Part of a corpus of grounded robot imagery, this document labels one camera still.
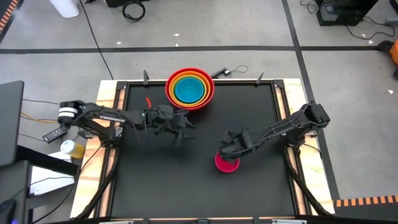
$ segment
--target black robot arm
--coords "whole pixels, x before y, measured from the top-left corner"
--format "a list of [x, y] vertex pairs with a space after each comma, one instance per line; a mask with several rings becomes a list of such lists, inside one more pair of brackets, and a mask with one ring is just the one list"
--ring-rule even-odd
[[188, 121], [187, 114], [188, 111], [174, 111], [169, 105], [160, 105], [146, 110], [124, 111], [75, 100], [60, 103], [58, 122], [66, 128], [78, 126], [98, 136], [103, 145], [115, 147], [119, 135], [116, 135], [114, 127], [104, 127], [93, 119], [115, 121], [137, 130], [154, 128], [155, 134], [169, 132], [174, 134], [176, 139], [182, 140], [181, 129], [194, 128]]
[[[237, 159], [256, 151], [264, 141], [281, 134], [286, 135], [289, 145], [300, 146], [304, 143], [305, 134], [324, 128], [329, 122], [330, 118], [322, 105], [312, 101], [303, 105], [288, 118], [268, 127], [259, 130], [243, 128], [240, 133], [228, 131], [227, 135], [222, 139], [219, 154], [224, 160]], [[253, 141], [252, 136], [254, 132], [261, 133], [261, 137], [255, 141]]]

